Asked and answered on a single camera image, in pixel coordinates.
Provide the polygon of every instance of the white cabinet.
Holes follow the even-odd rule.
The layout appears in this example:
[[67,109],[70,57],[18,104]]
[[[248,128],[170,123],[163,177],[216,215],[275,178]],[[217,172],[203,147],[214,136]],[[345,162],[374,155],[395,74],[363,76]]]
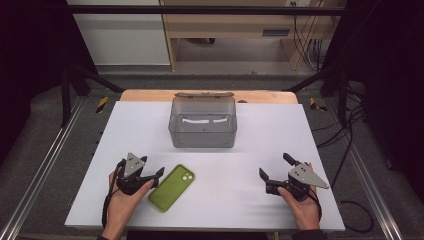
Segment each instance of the white cabinet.
[[[68,0],[69,5],[159,5],[157,0]],[[162,16],[74,14],[96,65],[169,65]]]

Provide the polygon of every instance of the smartphone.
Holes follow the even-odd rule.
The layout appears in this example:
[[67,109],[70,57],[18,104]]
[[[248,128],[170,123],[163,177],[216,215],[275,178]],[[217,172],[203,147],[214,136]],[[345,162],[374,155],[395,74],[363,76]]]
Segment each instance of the smartphone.
[[166,212],[194,181],[195,175],[178,164],[149,195],[149,201],[161,212]]

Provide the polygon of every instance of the human hand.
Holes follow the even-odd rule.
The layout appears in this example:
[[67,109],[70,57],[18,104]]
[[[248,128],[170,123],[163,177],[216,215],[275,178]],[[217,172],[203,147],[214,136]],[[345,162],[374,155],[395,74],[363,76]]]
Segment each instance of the human hand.
[[[310,197],[298,202],[287,189],[279,187],[278,192],[290,206],[299,230],[320,229],[318,206]],[[315,186],[311,186],[310,193],[314,196],[316,193]]]
[[[109,175],[109,185],[112,183],[113,175],[113,172]],[[116,186],[115,183],[112,190],[114,194],[112,195],[107,209],[108,221],[102,233],[103,237],[109,240],[119,239],[121,237],[121,234],[127,223],[130,221],[135,208],[140,200],[152,188],[153,183],[153,179],[148,181],[133,195],[126,195],[121,192],[118,190],[118,186]]]

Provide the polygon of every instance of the white table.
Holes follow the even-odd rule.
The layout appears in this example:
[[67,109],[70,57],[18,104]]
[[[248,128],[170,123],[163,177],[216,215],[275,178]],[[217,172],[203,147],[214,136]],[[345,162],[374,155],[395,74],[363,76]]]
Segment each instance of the white table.
[[[170,102],[117,102],[87,171],[66,226],[100,229],[108,175],[128,152],[148,156],[142,176],[177,164],[196,174],[195,181],[165,213],[144,198],[130,229],[198,231],[279,231],[295,229],[290,208],[265,193],[261,167],[271,179],[286,180],[293,167],[284,152],[328,183],[309,125],[299,104],[237,104],[238,131],[229,149],[178,149],[168,131]],[[331,190],[318,188],[325,231],[345,230]]]

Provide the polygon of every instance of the black curtain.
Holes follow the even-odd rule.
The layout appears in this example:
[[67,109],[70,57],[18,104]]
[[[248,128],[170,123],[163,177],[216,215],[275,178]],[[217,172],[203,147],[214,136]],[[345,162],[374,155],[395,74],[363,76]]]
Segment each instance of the black curtain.
[[[340,21],[334,55],[361,19]],[[402,170],[424,201],[424,1],[383,0],[351,46],[344,70],[365,86],[365,111],[389,168]]]
[[0,7],[0,163],[29,117],[31,99],[60,85],[67,64],[97,73],[72,14],[45,10],[66,0],[3,0]]

